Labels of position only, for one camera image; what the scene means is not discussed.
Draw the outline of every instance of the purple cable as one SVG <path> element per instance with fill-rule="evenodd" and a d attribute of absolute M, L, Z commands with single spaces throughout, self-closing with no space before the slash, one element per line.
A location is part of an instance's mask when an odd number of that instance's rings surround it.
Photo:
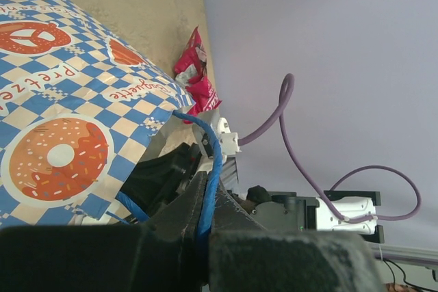
<path fill-rule="evenodd" d="M 279 106 L 275 109 L 275 111 L 270 115 L 270 117 L 259 127 L 257 128 L 253 133 L 250 133 L 245 138 L 242 138 L 239 140 L 239 145 L 243 146 L 248 143 L 251 143 L 253 140 L 260 137 L 265 131 L 267 131 L 275 122 L 276 119 L 279 119 L 280 121 L 280 130 L 281 135 L 283 136 L 283 141 L 285 142 L 285 146 L 287 149 L 287 152 L 289 153 L 292 161 L 294 162 L 295 166 L 298 168 L 298 170 L 301 172 L 301 174 L 306 178 L 306 180 L 309 182 L 309 184 L 313 187 L 313 189 L 318 193 L 318 195 L 321 197 L 321 199 L 327 204 L 327 207 L 330 209 L 330 211 L 335 215 L 335 217 L 339 220 L 350 222 L 351 224 L 357 224 L 359 222 L 366 222 L 368 220 L 374 219 L 374 215 L 364 215 L 362 217 L 356 217 L 356 218 L 346 218 L 343 216 L 333 205 L 333 203 L 327 198 L 327 196 L 324 194 L 322 189 L 318 186 L 318 184 L 309 176 L 309 174 L 306 172 L 306 170 L 301 166 L 300 162 L 296 158 L 296 155 L 294 151 L 292 150 L 291 144 L 289 142 L 289 138 L 286 133 L 285 128 L 285 119 L 283 116 L 283 111 L 286 108 L 286 105 L 289 103 L 290 97 L 292 95 L 292 92 L 294 91 L 294 84 L 295 84 L 295 78 L 293 74 L 288 73 L 282 84 L 280 89 L 280 97 L 279 97 Z M 356 170 L 353 170 L 349 173 L 347 173 L 345 176 L 343 176 L 341 179 L 339 179 L 334 186 L 330 188 L 330 190 L 334 190 L 336 187 L 338 187 L 342 182 L 344 182 L 346 179 L 350 178 L 352 175 L 364 171 L 364 170 L 370 170 L 370 169 L 380 169 L 380 170 L 386 170 L 393 172 L 394 174 L 397 174 L 398 176 L 402 177 L 405 181 L 410 184 L 410 186 L 413 188 L 413 191 L 415 192 L 415 196 L 417 198 L 417 205 L 415 208 L 407 213 L 406 215 L 397 215 L 397 216 L 388 216 L 388 215 L 381 215 L 378 218 L 381 220 L 389 220 L 389 221 L 398 221 L 398 220 L 405 220 L 410 217 L 413 217 L 418 213 L 420 210 L 421 204 L 422 204 L 422 197 L 420 195 L 420 191 L 418 190 L 417 186 L 415 186 L 414 182 L 405 174 L 402 172 L 387 167 L 383 165 L 367 165 L 365 167 L 357 168 Z"/>

